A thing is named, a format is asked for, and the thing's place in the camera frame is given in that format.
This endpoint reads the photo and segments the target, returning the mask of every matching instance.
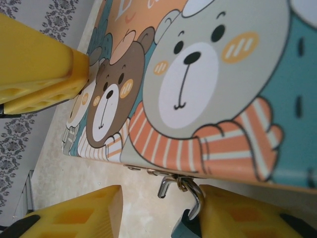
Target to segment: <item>damask pattern wallpaper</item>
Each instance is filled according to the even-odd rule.
[[[30,10],[33,6],[38,5],[40,5],[41,9],[36,9],[36,11]],[[35,29],[37,28],[36,30],[64,43],[68,37],[71,26],[74,25],[73,18],[78,5],[80,5],[79,0],[0,0],[0,14],[5,14],[10,18],[26,24],[24,19],[27,21],[28,18],[32,17],[30,14],[36,12],[36,14],[41,15],[41,27],[38,28],[30,24],[27,25]],[[68,43],[68,45],[75,48],[78,46],[78,43],[77,45],[70,45]],[[32,145],[30,145],[28,141],[32,138],[33,134],[39,134],[37,127],[43,124],[42,120],[48,119],[49,122],[51,121],[53,111],[51,110],[50,113],[44,111],[38,114],[26,114],[16,119],[0,119],[0,225],[5,225],[1,224],[3,218],[1,216],[8,216],[8,214],[3,212],[3,208],[11,201],[10,195],[12,196],[12,187],[16,185],[14,178],[19,175],[19,170],[21,170],[22,167],[21,161],[28,159],[24,154],[25,150],[28,146],[32,146],[39,154],[45,136],[41,135],[43,139],[40,144],[34,144],[32,142]],[[49,123],[47,122],[46,127],[46,130],[44,130],[46,131],[45,134],[49,128]]]

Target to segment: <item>yellow plastic block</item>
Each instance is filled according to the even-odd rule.
[[[73,54],[74,70],[67,80],[6,102],[4,104],[4,113],[13,115],[34,112],[76,97],[78,92],[87,83],[89,76],[89,58],[75,50]]]
[[[123,209],[119,185],[28,214],[39,215],[21,238],[116,238]]]
[[[3,14],[0,32],[0,104],[65,81],[77,70],[70,47]]]
[[[282,218],[282,208],[210,185],[199,215],[203,238],[301,238]]]

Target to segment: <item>brown bear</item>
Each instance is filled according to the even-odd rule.
[[[111,137],[113,142],[117,140],[113,136],[119,133],[127,121],[138,96],[144,73],[145,54],[153,42],[154,34],[154,28],[148,27],[137,41],[132,41],[114,64],[110,64],[111,61],[106,59],[100,65],[86,126],[87,140],[93,148],[103,147]]]

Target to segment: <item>floor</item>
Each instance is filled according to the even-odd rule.
[[[94,19],[89,19],[79,50],[85,52]],[[176,185],[170,186],[166,198],[157,197],[161,177],[145,171],[130,171],[126,167],[99,161],[65,156],[61,152],[61,137],[72,102],[57,106],[39,161],[32,178],[35,207],[47,207],[79,195],[120,184],[123,188],[123,217],[120,238],[167,238],[186,208],[194,205],[191,194],[183,193]],[[213,179],[196,180],[239,194],[291,209],[317,227],[317,195],[257,187]]]

